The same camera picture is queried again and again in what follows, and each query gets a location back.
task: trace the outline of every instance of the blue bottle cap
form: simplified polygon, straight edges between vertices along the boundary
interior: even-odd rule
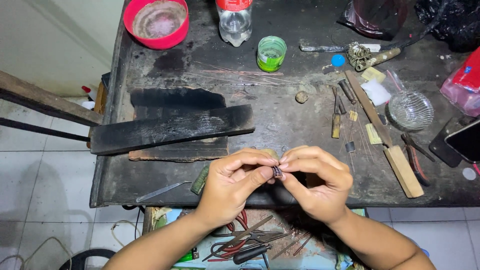
[[[345,57],[340,54],[332,56],[332,65],[334,65],[335,67],[339,67],[343,64],[345,64]]]

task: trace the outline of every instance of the workbench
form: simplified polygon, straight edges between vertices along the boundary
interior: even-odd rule
[[[190,11],[190,29],[186,39],[169,50],[151,50],[142,46],[119,24],[114,48],[111,81],[103,124],[131,121],[133,107],[130,91],[135,88],[202,87],[222,94],[227,106],[251,104],[256,125],[255,132],[228,138],[229,152],[244,147],[272,148],[279,155],[283,150],[300,145],[319,146],[350,166],[354,184],[347,204],[351,207],[472,207],[480,206],[480,181],[466,180],[462,169],[471,167],[462,162],[450,168],[436,158],[429,161],[419,155],[423,171],[432,185],[423,187],[425,195],[408,199],[383,153],[382,145],[370,145],[372,155],[363,148],[355,155],[347,155],[342,139],[331,138],[331,120],[334,96],[331,86],[344,79],[344,73],[324,75],[322,67],[330,64],[332,53],[311,53],[299,50],[299,41],[313,46],[345,45],[359,43],[388,43],[360,36],[335,21],[342,13],[346,1],[266,1],[253,2],[253,33],[250,40],[235,48],[222,41],[218,32],[218,15],[212,0],[187,1]],[[407,20],[395,40],[408,38],[410,33],[420,33],[424,25],[418,22],[410,6]],[[225,68],[258,71],[256,50],[265,36],[278,36],[287,44],[287,54],[280,69],[286,83],[277,88],[247,86],[246,91],[258,100],[235,95],[228,82],[200,78],[185,74],[181,69],[205,69],[194,63],[200,61]],[[439,92],[445,78],[466,58],[454,54],[448,45],[428,35],[423,40],[404,49],[396,58],[378,66],[379,70],[394,70],[407,89],[423,93],[435,109],[433,123],[412,138],[424,149],[452,116],[461,113]],[[344,70],[353,70],[347,63]],[[304,104],[295,101],[299,90],[309,93]],[[359,112],[360,123],[369,123],[360,106],[351,105],[343,96],[347,110]],[[384,106],[377,108],[385,113]],[[387,127],[394,145],[404,145],[401,131],[393,125]],[[360,125],[343,126],[347,136],[352,131],[360,145]],[[135,199],[162,187],[183,181],[193,181],[208,161],[174,163],[163,161],[131,161],[128,154],[99,156],[96,162],[90,198],[91,207],[107,205],[183,205],[195,206],[200,197],[184,184],[142,203]],[[282,205],[270,192],[261,187],[247,200],[248,207],[272,208]]]

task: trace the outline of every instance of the white plastic bottle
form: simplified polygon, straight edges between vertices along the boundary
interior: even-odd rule
[[[216,0],[220,35],[238,47],[252,35],[252,0]]]

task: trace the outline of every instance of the phone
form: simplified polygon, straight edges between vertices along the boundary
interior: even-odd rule
[[[445,138],[445,143],[467,162],[480,162],[480,120],[476,120]]]

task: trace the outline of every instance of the white cord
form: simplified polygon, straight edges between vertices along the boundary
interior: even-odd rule
[[[112,232],[113,238],[115,238],[115,240],[117,240],[117,242],[118,242],[122,247],[124,247],[125,245],[124,245],[122,242],[120,242],[120,240],[115,236],[115,233],[113,232],[113,230],[115,229],[115,227],[117,226],[118,223],[128,223],[128,224],[130,224],[131,226],[133,226],[133,227],[137,230],[138,235],[141,235],[140,230],[139,230],[137,227],[135,227],[135,224],[131,223],[130,221],[117,221],[117,222],[115,222],[110,230],[111,230],[111,232]]]
[[[32,257],[35,255],[35,253],[37,253],[37,251],[38,251],[41,247],[43,247],[43,245],[44,245],[48,240],[50,240],[50,239],[53,239],[53,240],[57,241],[57,242],[60,244],[61,248],[63,248],[63,250],[65,251],[65,253],[67,253],[67,255],[68,255],[68,261],[70,262],[69,270],[72,270],[72,253],[69,252],[68,249],[65,247],[65,245],[62,244],[62,242],[61,242],[58,238],[56,238],[56,237],[54,237],[54,236],[49,237],[49,238],[47,238],[45,241],[43,241],[43,243],[42,243],[41,245],[39,245],[39,246],[36,248],[36,250],[32,253],[32,255],[30,255],[30,257],[28,257],[27,259],[24,260],[24,258],[23,258],[22,256],[20,256],[20,255],[11,255],[11,256],[6,257],[6,258],[3,259],[2,261],[0,261],[0,265],[1,265],[2,263],[4,263],[5,261],[7,261],[8,259],[18,258],[18,259],[20,259],[20,261],[22,262],[22,264],[20,265],[20,270],[24,270],[25,267],[26,267],[26,265],[30,262],[30,260],[32,259]]]

